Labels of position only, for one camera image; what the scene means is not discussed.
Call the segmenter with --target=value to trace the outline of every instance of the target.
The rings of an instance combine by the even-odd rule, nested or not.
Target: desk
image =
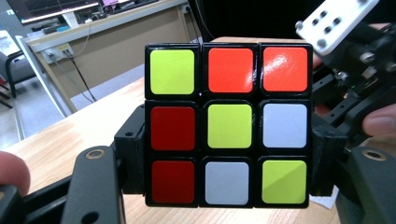
[[[8,148],[8,152],[20,156],[29,166],[30,191],[71,175],[75,158],[84,149],[109,146],[114,134],[134,109],[144,103],[144,98],[141,78]],[[124,195],[124,202],[128,223],[339,223],[335,206],[328,210],[315,203],[307,209],[158,208],[147,207],[141,195]]]
[[[77,69],[66,59],[48,64],[41,52],[68,43],[88,86],[95,87],[142,64],[147,43],[189,42],[189,17],[180,7],[185,3],[187,0],[160,0],[61,33],[27,38],[25,42],[67,109],[74,113],[77,110],[70,98],[86,90]]]

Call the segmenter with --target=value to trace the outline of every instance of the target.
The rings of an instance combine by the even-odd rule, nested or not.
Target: keyboard
[[[109,12],[108,14],[109,14],[109,15],[119,14],[119,13],[121,13],[121,12],[129,11],[129,10],[131,10],[131,9],[134,9],[134,8],[137,8],[137,7],[142,7],[142,6],[145,6],[145,5],[148,5],[148,4],[151,4],[151,3],[155,3],[155,2],[158,2],[158,1],[159,1],[159,0],[147,0],[147,1],[145,1],[145,0],[140,0],[140,1],[134,1],[134,2],[132,2],[132,3],[128,3],[128,4],[125,4],[125,5],[123,5],[123,6],[120,6],[120,8],[116,8],[114,11]]]

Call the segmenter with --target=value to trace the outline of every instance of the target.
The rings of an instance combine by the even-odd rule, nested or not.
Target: black office chair
[[[14,98],[17,97],[15,85],[35,77],[35,71],[21,50],[8,56],[0,52],[0,74],[8,82]]]
[[[300,38],[294,25],[323,0],[189,0],[204,42],[222,36]]]

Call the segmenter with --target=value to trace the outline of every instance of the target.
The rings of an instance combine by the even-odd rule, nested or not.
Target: dark red square
[[[188,106],[155,106],[151,109],[151,147],[154,150],[195,148],[195,110]]]
[[[155,161],[151,166],[152,200],[155,203],[193,203],[195,172],[191,161]]]

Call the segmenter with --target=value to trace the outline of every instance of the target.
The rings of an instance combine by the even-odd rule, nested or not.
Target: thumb
[[[367,115],[362,127],[371,136],[396,136],[396,104],[388,105]]]

